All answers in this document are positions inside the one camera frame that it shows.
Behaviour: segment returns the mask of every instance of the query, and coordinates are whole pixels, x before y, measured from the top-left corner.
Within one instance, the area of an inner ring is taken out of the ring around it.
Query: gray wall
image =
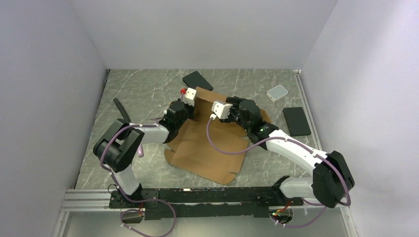
[[[47,237],[74,185],[105,68],[66,0],[0,3],[0,236]]]
[[[301,69],[337,0],[71,0],[105,66]]]
[[[360,236],[418,236],[419,5],[339,0],[302,69],[324,149],[355,179]]]

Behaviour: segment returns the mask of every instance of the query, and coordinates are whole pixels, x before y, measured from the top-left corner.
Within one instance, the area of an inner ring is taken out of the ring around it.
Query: black tube
[[[125,108],[122,106],[122,104],[120,103],[120,101],[117,98],[114,98],[114,103],[117,106],[119,112],[122,115],[122,118],[125,120],[125,122],[131,122],[131,119],[128,116],[128,113],[126,112]]]

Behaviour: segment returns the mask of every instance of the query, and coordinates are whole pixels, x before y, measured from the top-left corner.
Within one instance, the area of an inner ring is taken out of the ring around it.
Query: cardboard box
[[[165,149],[167,162],[219,184],[228,184],[240,172],[245,154],[225,155],[216,151],[207,139],[206,127],[215,100],[225,101],[227,96],[196,88],[195,119],[187,120],[178,136]],[[267,122],[272,122],[266,111],[260,110]],[[210,124],[209,135],[223,151],[236,152],[248,147],[246,132],[236,123],[221,123],[218,119]]]

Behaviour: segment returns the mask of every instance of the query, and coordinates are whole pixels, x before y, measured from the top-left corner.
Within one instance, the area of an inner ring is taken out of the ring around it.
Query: marble table
[[[288,132],[284,107],[303,106],[303,96],[292,70],[252,69],[197,69],[214,87],[214,91],[228,96],[252,99],[272,118],[273,123]],[[97,140],[121,115],[113,103],[118,98],[125,106],[132,122],[152,123],[160,117],[169,102],[179,97],[185,87],[182,77],[195,71],[188,70],[111,70],[99,104],[90,140],[84,155],[76,189],[105,189],[112,183],[108,173],[99,166],[92,153]],[[283,85],[289,92],[277,102],[272,102],[266,92]],[[297,140],[317,147],[313,135],[296,137]],[[189,171],[169,165],[163,151],[165,144],[144,146],[145,156],[135,158],[133,169],[144,188],[223,187]],[[271,186],[283,175],[306,177],[299,166],[278,154],[257,147],[246,153],[242,170],[228,187]]]

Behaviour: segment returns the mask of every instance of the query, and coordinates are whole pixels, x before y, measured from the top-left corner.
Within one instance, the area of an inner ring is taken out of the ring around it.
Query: tabletop
[[[254,100],[268,113],[273,124],[286,133],[288,129],[282,109],[302,107],[304,104],[300,85],[292,70],[111,70],[96,113],[76,189],[103,189],[112,183],[109,174],[99,166],[99,159],[92,149],[109,126],[121,118],[113,99],[121,101],[132,122],[151,124],[153,122],[150,119],[162,116],[168,104],[179,97],[180,89],[185,87],[182,77],[194,71],[198,71],[213,86],[214,92]],[[288,90],[288,94],[272,102],[266,92],[279,84]],[[318,148],[313,135],[295,139]],[[164,158],[165,147],[165,144],[146,144],[143,147],[144,157],[133,160],[134,173],[144,188],[271,186],[284,175],[309,176],[286,157],[256,147],[246,153],[236,178],[227,185],[221,185],[169,165]]]

